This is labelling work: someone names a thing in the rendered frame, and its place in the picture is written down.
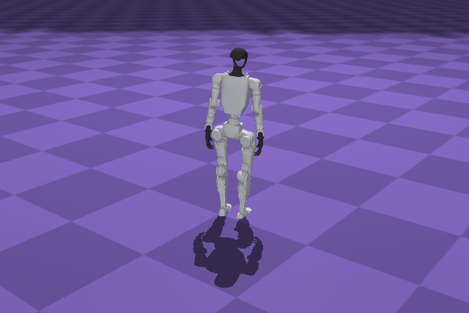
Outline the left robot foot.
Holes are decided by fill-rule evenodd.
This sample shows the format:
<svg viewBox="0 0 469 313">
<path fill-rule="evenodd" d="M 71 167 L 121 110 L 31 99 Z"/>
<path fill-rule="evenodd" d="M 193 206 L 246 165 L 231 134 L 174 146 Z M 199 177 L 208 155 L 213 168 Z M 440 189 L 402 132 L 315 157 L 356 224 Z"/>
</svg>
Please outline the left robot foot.
<svg viewBox="0 0 469 313">
<path fill-rule="evenodd" d="M 219 216 L 225 216 L 232 209 L 231 204 L 226 204 L 226 205 L 227 205 L 226 208 L 224 208 L 224 206 L 223 206 L 219 209 L 219 211 L 218 211 Z"/>
</svg>

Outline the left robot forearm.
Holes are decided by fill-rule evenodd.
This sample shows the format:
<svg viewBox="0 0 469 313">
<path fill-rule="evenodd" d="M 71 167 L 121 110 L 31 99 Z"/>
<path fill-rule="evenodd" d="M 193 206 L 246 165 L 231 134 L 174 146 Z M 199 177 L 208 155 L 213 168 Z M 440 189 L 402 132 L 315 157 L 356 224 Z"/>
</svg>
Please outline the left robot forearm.
<svg viewBox="0 0 469 313">
<path fill-rule="evenodd" d="M 207 108 L 207 118 L 206 118 L 206 125 L 205 125 L 205 129 L 206 129 L 206 126 L 209 125 L 211 127 L 211 130 L 213 129 L 213 123 L 214 123 L 214 120 L 215 120 L 215 113 L 216 113 L 216 109 L 214 109 L 213 107 L 210 107 L 210 104 L 211 104 L 211 98 L 209 99 L 209 103 L 208 103 L 208 108 Z"/>
</svg>

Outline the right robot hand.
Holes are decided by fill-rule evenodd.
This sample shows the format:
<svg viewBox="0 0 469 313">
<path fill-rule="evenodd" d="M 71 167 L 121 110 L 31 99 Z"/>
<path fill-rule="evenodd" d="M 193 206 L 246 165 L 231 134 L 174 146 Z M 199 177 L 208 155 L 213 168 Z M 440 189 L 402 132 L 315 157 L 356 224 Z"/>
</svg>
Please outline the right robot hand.
<svg viewBox="0 0 469 313">
<path fill-rule="evenodd" d="M 257 152 L 255 152 L 255 153 L 256 153 L 256 154 L 254 154 L 255 156 L 260 155 L 260 153 L 261 153 L 261 151 L 262 151 L 263 139 L 264 139 L 264 138 L 265 138 L 265 137 L 263 136 L 263 133 L 262 133 L 262 132 L 259 132 L 259 133 L 258 133 L 258 137 L 257 137 L 257 139 L 259 140 L 259 143 L 258 143 L 258 145 L 256 146 L 256 148 L 259 147 L 259 149 L 257 150 Z"/>
</svg>

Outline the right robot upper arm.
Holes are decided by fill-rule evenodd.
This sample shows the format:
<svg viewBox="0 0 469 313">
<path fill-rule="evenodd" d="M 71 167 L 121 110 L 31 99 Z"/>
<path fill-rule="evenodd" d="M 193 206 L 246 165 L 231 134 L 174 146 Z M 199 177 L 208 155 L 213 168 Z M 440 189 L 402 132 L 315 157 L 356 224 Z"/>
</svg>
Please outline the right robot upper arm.
<svg viewBox="0 0 469 313">
<path fill-rule="evenodd" d="M 257 78 L 248 78 L 248 84 L 250 88 L 252 89 L 252 102 L 253 105 L 251 107 L 252 112 L 255 114 L 259 113 L 259 107 L 261 106 L 261 87 L 262 83 L 259 79 Z"/>
</svg>

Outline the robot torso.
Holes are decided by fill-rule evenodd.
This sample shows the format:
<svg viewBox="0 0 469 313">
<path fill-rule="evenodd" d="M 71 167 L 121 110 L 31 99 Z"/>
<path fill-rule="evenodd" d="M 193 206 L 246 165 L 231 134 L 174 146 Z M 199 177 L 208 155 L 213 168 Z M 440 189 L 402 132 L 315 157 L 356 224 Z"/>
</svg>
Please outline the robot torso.
<svg viewBox="0 0 469 313">
<path fill-rule="evenodd" d="M 221 78 L 221 105 L 224 113 L 230 115 L 223 126 L 223 137 L 240 140 L 240 131 L 243 129 L 240 117 L 249 103 L 251 88 L 248 78 L 251 77 L 243 72 L 244 76 L 240 77 L 229 76 L 228 73 L 231 72 L 227 70 Z"/>
</svg>

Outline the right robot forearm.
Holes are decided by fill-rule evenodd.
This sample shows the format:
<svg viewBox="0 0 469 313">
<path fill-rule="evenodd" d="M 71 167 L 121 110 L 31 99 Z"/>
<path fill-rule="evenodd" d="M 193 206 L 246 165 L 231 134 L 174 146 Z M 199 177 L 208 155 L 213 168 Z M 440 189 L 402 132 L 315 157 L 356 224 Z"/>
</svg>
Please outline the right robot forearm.
<svg viewBox="0 0 469 313">
<path fill-rule="evenodd" d="M 254 115 L 254 119 L 255 119 L 255 128 L 256 128 L 257 137 L 258 137 L 259 132 L 262 132 L 264 136 L 263 106 L 262 105 L 259 107 L 259 113 L 257 115 Z"/>
</svg>

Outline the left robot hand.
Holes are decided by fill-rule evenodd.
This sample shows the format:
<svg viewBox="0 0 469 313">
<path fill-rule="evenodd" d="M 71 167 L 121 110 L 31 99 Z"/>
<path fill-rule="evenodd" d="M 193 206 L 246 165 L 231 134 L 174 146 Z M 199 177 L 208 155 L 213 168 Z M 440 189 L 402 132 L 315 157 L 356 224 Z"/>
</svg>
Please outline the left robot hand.
<svg viewBox="0 0 469 313">
<path fill-rule="evenodd" d="M 206 132 L 205 134 L 205 139 L 206 139 L 206 144 L 209 149 L 213 149 L 213 145 L 211 145 L 210 141 L 213 141 L 210 137 L 210 133 L 212 132 L 211 127 L 209 125 L 206 126 L 206 129 L 204 130 Z"/>
</svg>

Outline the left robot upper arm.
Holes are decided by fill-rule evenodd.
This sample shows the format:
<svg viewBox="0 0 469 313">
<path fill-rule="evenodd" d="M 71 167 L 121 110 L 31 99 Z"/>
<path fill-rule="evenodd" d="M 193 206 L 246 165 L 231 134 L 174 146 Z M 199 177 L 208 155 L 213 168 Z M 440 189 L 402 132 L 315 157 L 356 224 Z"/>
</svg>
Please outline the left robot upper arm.
<svg viewBox="0 0 469 313">
<path fill-rule="evenodd" d="M 220 100 L 218 96 L 221 90 L 221 78 L 223 73 L 217 73 L 212 78 L 212 88 L 211 88 L 211 104 L 210 107 L 217 108 L 219 107 Z"/>
</svg>

